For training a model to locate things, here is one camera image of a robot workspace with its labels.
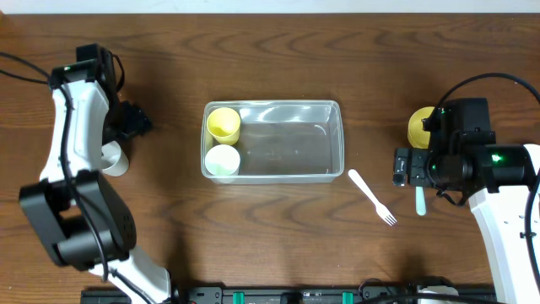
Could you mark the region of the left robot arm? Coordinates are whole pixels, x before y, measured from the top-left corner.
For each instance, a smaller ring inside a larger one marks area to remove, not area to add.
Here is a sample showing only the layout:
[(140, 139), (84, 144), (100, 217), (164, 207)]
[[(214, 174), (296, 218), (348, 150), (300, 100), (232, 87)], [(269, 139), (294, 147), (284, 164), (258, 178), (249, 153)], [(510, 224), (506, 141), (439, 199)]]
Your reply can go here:
[(51, 149), (19, 203), (56, 265), (98, 275), (132, 303), (172, 303), (170, 272), (138, 246), (132, 214), (106, 180), (129, 167), (119, 143), (152, 127), (138, 106), (120, 101), (121, 65), (91, 44), (77, 48), (75, 63), (46, 75), (55, 105)]

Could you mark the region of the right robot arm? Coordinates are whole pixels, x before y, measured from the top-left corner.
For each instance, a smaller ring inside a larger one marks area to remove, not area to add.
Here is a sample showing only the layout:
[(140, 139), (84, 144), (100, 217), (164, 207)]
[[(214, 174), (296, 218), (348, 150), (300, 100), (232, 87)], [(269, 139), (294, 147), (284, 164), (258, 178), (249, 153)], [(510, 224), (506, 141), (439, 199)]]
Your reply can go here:
[(456, 205), (468, 205), (481, 231), (497, 299), (537, 303), (539, 290), (527, 250), (526, 223), (539, 243), (533, 187), (539, 169), (536, 144), (497, 144), (484, 98), (450, 100), (435, 110), (425, 149), (400, 148), (394, 157), (396, 186), (433, 188)]

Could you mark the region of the grey plastic cup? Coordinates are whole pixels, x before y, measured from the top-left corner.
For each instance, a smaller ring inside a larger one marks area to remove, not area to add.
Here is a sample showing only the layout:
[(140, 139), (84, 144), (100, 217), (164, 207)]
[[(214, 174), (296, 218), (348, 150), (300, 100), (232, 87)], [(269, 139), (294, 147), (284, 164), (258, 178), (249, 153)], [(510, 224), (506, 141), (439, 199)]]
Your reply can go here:
[(121, 176), (129, 168), (129, 159), (117, 141), (101, 148), (101, 171), (108, 176)]

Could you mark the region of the yellow plastic cup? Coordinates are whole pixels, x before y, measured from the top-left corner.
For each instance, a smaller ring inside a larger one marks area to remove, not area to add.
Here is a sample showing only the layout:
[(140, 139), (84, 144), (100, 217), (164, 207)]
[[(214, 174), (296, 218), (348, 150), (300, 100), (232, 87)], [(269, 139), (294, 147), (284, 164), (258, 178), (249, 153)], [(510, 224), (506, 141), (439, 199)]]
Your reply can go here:
[(220, 144), (234, 145), (240, 137), (239, 113), (228, 107), (212, 111), (207, 119), (207, 130)]

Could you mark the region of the white plastic cup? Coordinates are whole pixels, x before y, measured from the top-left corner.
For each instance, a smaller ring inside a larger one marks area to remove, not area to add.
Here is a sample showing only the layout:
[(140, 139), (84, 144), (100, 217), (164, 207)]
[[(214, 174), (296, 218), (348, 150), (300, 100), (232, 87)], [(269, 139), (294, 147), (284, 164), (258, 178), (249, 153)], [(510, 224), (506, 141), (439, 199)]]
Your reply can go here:
[(240, 153), (233, 146), (216, 145), (207, 152), (204, 166), (214, 176), (237, 175), (240, 169)]

